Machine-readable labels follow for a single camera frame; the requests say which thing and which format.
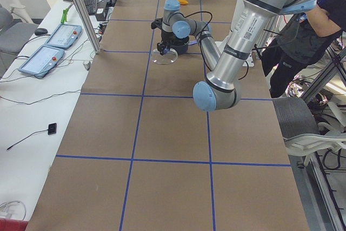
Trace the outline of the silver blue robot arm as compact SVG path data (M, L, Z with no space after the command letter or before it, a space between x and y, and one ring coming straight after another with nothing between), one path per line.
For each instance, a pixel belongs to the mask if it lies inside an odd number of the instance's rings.
M178 0L166 0L162 18L151 23L161 30L157 49L164 55L175 39L194 36L210 72L193 89L200 110L214 111L235 106L240 98L238 71L249 57L268 20L277 15L298 14L316 6L317 0L243 0L244 7L223 50L219 50L206 22L186 18Z

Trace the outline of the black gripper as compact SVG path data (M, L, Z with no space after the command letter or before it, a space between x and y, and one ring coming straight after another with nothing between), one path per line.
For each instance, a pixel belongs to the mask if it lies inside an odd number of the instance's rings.
M161 42L157 43L157 50L160 55L165 55L170 50L174 40L175 34L173 32L162 32L161 33Z

